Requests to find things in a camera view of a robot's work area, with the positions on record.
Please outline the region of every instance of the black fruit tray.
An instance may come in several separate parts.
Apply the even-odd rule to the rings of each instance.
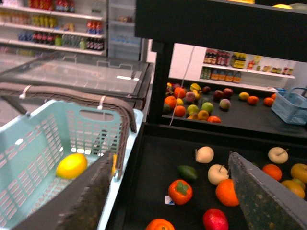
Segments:
[[[195,149],[202,146],[214,150],[214,158],[208,164],[195,162]],[[205,211],[218,208],[226,214],[229,230],[248,230],[240,206],[226,207],[216,198],[216,186],[208,180],[208,169],[213,164],[228,168],[230,151],[238,152],[262,168],[272,163],[268,151],[276,146],[289,149],[289,160],[279,166],[283,172],[282,181],[291,179],[292,165],[307,163],[306,145],[144,123],[131,152],[107,229],[144,230],[151,220],[163,218],[176,230],[203,230]],[[180,179],[177,166],[181,164],[192,166],[198,172],[197,181],[190,183],[193,197],[182,206],[167,205],[165,195],[169,185]]]

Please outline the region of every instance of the sticker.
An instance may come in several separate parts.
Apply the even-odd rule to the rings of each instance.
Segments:
[[[169,197],[169,195],[165,196],[165,204],[166,205],[175,205],[175,203],[173,202],[172,198]]]

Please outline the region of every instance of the black panel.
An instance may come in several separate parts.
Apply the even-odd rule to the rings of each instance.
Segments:
[[[135,35],[155,41],[307,62],[306,28],[307,13],[271,6],[137,0]]]

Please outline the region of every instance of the chest freezer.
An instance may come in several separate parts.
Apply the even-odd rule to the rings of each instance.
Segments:
[[[153,65],[147,62],[55,52],[0,74],[0,82],[112,96],[142,110],[152,69]]]

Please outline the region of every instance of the red apple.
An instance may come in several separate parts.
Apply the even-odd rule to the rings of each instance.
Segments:
[[[203,89],[202,89],[202,92],[203,92],[204,94],[207,94],[207,93],[209,93],[210,91],[211,91],[211,89],[210,89],[209,86],[205,86],[205,87],[203,87]]]
[[[216,91],[214,91],[214,93],[213,93],[213,99],[215,99],[216,101],[218,101],[218,100],[220,100],[220,99],[223,98],[223,95],[224,95],[223,91],[221,91],[221,90],[216,90]]]
[[[206,230],[228,230],[227,217],[219,209],[211,208],[202,217]]]
[[[230,98],[232,95],[234,95],[234,91],[229,88],[225,88],[223,90],[223,93],[224,93],[224,98]]]

